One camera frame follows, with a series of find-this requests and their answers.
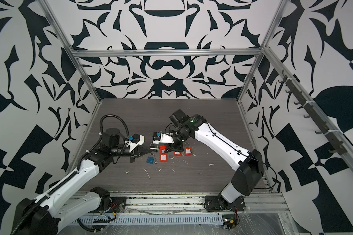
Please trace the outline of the black hook rack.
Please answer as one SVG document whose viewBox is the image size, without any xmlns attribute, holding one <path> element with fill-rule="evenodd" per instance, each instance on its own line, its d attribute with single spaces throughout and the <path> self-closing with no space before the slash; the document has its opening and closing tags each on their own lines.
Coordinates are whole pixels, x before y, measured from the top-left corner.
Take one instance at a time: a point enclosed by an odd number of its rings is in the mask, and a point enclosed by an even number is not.
<svg viewBox="0 0 353 235">
<path fill-rule="evenodd" d="M 320 156 L 345 156 L 350 153 L 342 132 L 295 77 L 283 70 L 279 84 L 283 86 L 286 111 L 291 115 L 290 125 L 308 151 L 316 151 Z"/>
</svg>

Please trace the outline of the red padlock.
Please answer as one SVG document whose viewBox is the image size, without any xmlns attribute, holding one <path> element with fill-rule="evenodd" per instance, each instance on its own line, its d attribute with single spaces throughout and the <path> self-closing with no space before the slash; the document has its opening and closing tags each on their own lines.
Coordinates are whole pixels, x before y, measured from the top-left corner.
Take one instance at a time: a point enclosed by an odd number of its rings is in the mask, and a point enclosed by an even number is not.
<svg viewBox="0 0 353 235">
<path fill-rule="evenodd" d="M 163 154 L 166 152 L 166 146 L 155 147 L 153 149 L 153 152 L 158 152 L 158 153 Z"/>
<path fill-rule="evenodd" d="M 174 152 L 174 156 L 175 156 L 175 157 L 179 157 L 179 156 L 181 156 L 181 155 L 182 155 L 182 153 L 181 153 L 180 151 L 178 151 L 178 152 L 175 151 L 175 152 Z"/>
<path fill-rule="evenodd" d="M 188 142 L 184 143 L 184 153 L 185 156 L 191 156 L 193 154 L 192 148 Z"/>
<path fill-rule="evenodd" d="M 159 161 L 160 161 L 160 162 L 167 162 L 167 154 L 161 154 Z"/>
</svg>

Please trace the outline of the blue padlock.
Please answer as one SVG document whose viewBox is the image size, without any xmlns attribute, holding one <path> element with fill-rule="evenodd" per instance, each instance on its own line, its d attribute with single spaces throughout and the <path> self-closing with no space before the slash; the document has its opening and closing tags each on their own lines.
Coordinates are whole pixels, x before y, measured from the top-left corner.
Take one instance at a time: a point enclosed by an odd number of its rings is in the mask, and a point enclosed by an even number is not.
<svg viewBox="0 0 353 235">
<path fill-rule="evenodd" d="M 148 164 L 154 164 L 154 163 L 156 163 L 156 157 L 155 157 L 155 155 L 154 155 L 154 154 L 150 154 L 150 155 L 147 157 L 146 163 L 148 163 Z"/>
</svg>

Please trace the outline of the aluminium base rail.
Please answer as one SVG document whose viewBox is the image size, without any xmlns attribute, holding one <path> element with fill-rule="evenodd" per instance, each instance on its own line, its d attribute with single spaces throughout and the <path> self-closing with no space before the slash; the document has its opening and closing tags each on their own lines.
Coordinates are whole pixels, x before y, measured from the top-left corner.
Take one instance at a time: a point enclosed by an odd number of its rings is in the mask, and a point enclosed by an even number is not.
<svg viewBox="0 0 353 235">
<path fill-rule="evenodd" d="M 206 213 L 205 197 L 217 193 L 185 192 L 111 192 L 112 197 L 125 197 L 124 212 L 142 214 Z M 288 213 L 289 207 L 280 193 L 252 193 L 237 206 L 245 213 Z"/>
</svg>

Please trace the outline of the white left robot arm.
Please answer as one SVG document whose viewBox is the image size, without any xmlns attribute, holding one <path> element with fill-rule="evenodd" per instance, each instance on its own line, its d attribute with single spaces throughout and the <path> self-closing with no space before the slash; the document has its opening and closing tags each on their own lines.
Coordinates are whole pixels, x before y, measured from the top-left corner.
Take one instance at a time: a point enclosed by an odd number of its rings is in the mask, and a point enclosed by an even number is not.
<svg viewBox="0 0 353 235">
<path fill-rule="evenodd" d="M 67 201 L 88 181 L 99 175 L 115 157 L 129 157 L 131 161 L 150 153 L 143 147 L 145 137 L 134 134 L 119 143 L 120 134 L 110 128 L 101 134 L 98 145 L 88 150 L 79 165 L 49 190 L 30 200 L 25 198 L 16 207 L 11 234 L 57 235 L 66 226 L 88 212 L 106 209 L 110 196 L 108 191 L 95 188 L 81 199 Z"/>
</svg>

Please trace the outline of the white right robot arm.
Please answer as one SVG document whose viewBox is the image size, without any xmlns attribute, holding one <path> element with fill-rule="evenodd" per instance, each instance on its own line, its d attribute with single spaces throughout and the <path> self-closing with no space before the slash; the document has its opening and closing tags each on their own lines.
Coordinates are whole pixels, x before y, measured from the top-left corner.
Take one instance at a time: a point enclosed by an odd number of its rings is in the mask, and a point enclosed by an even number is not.
<svg viewBox="0 0 353 235">
<path fill-rule="evenodd" d="M 168 149 L 181 151 L 183 144 L 193 138 L 212 149 L 235 171 L 231 181 L 219 194 L 223 204 L 233 204 L 241 196 L 249 196 L 264 175 L 262 155 L 256 149 L 249 151 L 235 144 L 217 130 L 201 115 L 188 116 L 177 110 L 170 116 L 177 126 L 173 133 L 173 143 Z"/>
</svg>

